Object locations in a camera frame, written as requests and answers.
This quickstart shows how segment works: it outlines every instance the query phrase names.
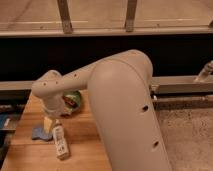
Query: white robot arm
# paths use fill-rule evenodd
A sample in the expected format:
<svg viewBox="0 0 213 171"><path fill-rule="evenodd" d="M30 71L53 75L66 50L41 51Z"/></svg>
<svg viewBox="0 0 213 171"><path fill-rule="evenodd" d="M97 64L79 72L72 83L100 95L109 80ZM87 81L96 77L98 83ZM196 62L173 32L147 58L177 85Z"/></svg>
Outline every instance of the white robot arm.
<svg viewBox="0 0 213 171"><path fill-rule="evenodd" d="M152 64L130 50L61 76L49 71L32 86L49 115L63 113L62 93L88 89L91 111L113 171L171 171L149 93Z"/></svg>

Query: blue object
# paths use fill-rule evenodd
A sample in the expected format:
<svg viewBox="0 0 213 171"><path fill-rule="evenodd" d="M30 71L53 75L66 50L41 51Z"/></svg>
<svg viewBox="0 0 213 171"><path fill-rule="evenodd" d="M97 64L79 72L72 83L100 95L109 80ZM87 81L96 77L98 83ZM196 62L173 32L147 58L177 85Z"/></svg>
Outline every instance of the blue object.
<svg viewBox="0 0 213 171"><path fill-rule="evenodd" d="M52 133L45 133L42 125L35 126L32 130L32 140L51 141L53 139Z"/></svg>

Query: wooden table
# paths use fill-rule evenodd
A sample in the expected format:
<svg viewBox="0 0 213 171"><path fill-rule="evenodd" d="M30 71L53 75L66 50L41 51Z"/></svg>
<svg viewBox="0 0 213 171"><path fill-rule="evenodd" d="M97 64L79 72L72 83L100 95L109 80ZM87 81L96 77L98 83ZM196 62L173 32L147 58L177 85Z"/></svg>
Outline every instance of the wooden table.
<svg viewBox="0 0 213 171"><path fill-rule="evenodd" d="M31 140L32 128L43 123L39 99L30 96L4 161L3 171L111 171L94 119L87 92L82 91L82 108L69 118L60 119L69 143L71 157L56 158L54 142Z"/></svg>

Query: gray floor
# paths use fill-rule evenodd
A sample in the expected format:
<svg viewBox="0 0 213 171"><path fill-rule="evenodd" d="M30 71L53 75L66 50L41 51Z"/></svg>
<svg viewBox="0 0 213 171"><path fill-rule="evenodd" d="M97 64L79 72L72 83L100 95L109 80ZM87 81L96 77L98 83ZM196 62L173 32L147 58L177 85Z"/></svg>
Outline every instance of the gray floor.
<svg viewBox="0 0 213 171"><path fill-rule="evenodd" d="M123 28L127 0L68 0L74 28ZM203 26L212 0L138 0L135 27ZM0 30L60 29L56 0L1 0Z"/></svg>
<svg viewBox="0 0 213 171"><path fill-rule="evenodd" d="M213 101L166 98L156 113L173 171L212 171Z"/></svg>

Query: black wall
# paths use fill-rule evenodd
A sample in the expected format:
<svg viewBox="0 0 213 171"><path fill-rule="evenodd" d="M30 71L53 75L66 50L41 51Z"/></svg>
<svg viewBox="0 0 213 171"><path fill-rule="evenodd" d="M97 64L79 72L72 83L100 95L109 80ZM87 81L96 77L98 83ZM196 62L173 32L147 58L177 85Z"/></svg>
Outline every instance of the black wall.
<svg viewBox="0 0 213 171"><path fill-rule="evenodd" d="M213 60L213 34L1 38L0 81L35 80L49 69L65 74L129 49L150 57L155 76L196 75Z"/></svg>

